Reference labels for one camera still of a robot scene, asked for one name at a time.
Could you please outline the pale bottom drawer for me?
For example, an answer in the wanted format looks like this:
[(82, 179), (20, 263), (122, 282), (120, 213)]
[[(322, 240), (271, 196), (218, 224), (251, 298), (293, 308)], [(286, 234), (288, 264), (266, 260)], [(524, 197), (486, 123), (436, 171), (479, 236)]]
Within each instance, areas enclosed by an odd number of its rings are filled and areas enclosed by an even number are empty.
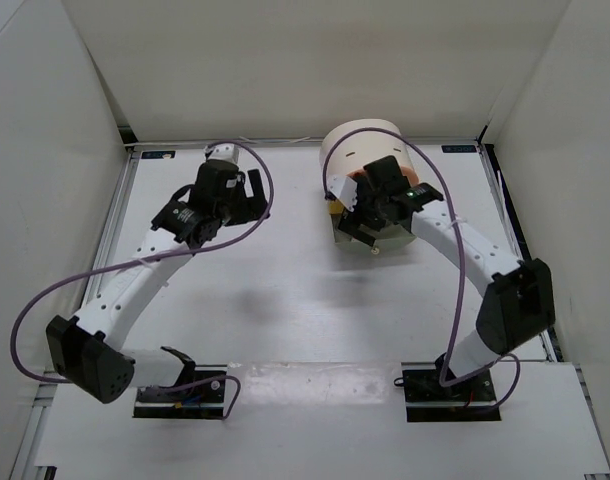
[(380, 254), (400, 250), (416, 239), (413, 234), (407, 232), (400, 225), (387, 224), (381, 230), (373, 230), (367, 226), (361, 225), (360, 230), (375, 239), (374, 245), (368, 246), (352, 238), (338, 228), (338, 223), (341, 219), (340, 215), (331, 215), (330, 218), (334, 243), (341, 251), (346, 253), (363, 256), (378, 256)]

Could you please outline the yellow drawer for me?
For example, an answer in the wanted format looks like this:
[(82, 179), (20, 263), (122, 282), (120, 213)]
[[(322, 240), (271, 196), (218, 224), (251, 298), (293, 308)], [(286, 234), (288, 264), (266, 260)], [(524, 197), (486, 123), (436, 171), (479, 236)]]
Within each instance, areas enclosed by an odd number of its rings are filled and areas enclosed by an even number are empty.
[(333, 200), (328, 202), (328, 213), (330, 216), (342, 216), (350, 213), (339, 200)]

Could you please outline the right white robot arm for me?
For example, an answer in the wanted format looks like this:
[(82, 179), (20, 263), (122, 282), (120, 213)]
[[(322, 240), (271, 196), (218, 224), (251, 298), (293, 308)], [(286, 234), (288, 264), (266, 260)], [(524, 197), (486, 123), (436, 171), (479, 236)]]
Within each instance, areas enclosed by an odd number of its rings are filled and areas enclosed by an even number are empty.
[(353, 176), (331, 175), (327, 189), (343, 211), (342, 232), (367, 245), (374, 232), (400, 226), (429, 243), (482, 297), (474, 329), (451, 337), (436, 361), (434, 387), (445, 399), (465, 393), (471, 378), (555, 323), (551, 270), (540, 259), (502, 250), (460, 220), (450, 199), (427, 183), (411, 185), (397, 160), (387, 156)]

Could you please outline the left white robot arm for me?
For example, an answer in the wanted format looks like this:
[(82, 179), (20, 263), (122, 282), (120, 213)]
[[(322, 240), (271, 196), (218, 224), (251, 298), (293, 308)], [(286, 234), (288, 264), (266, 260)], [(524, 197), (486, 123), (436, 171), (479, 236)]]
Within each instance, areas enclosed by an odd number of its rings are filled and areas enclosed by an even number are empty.
[(258, 170), (205, 161), (195, 182), (177, 190), (152, 219), (133, 262), (70, 318), (49, 322), (46, 336), (56, 371), (103, 404), (130, 387), (158, 387), (176, 400), (189, 397), (196, 379), (191, 357), (172, 347), (127, 350), (126, 338), (195, 250), (222, 227), (260, 220), (267, 206)]

